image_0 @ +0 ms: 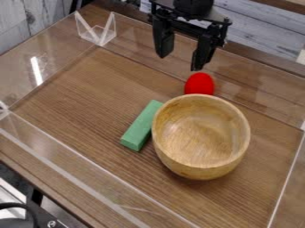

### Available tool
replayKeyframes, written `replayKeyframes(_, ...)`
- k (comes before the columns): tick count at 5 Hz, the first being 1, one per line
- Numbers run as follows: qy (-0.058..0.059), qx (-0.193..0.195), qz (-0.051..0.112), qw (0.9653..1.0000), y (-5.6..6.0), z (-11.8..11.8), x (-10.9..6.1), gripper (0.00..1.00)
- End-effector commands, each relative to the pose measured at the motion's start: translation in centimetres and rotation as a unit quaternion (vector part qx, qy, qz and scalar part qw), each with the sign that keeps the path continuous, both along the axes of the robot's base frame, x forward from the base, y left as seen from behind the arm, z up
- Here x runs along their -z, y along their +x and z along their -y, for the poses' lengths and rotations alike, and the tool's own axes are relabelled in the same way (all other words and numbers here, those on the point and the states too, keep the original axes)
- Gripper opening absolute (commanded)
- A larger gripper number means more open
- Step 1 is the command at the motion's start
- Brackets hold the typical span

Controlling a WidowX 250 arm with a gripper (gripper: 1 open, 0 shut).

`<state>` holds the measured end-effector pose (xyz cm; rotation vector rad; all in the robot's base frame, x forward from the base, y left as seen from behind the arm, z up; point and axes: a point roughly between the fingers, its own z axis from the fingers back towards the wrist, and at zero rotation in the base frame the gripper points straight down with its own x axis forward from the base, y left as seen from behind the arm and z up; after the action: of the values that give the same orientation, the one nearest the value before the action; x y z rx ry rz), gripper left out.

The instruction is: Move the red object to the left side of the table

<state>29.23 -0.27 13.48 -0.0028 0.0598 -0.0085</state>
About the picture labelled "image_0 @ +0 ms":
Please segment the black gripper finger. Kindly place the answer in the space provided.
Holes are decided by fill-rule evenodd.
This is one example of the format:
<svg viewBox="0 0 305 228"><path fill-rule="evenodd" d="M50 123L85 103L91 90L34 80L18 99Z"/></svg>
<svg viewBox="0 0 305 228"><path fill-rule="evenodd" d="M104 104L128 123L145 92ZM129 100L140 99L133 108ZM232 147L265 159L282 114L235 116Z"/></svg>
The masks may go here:
<svg viewBox="0 0 305 228"><path fill-rule="evenodd" d="M215 43L210 35L200 35L198 38L196 49L192 52L190 70L202 70L206 63L211 61L215 51Z"/></svg>
<svg viewBox="0 0 305 228"><path fill-rule="evenodd" d="M152 18L152 37L159 58L164 58L174 49L174 31L167 20Z"/></svg>

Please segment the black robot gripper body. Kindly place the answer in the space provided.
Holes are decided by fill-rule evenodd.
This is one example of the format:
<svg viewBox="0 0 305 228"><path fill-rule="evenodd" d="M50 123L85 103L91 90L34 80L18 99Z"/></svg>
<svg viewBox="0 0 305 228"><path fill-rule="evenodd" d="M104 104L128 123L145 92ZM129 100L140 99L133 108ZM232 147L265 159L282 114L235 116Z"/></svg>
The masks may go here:
<svg viewBox="0 0 305 228"><path fill-rule="evenodd" d="M232 21L219 14L212 5L214 0L148 0L151 3L149 20L157 17L167 20L172 31L188 36L207 34L216 46L223 46L227 29Z"/></svg>

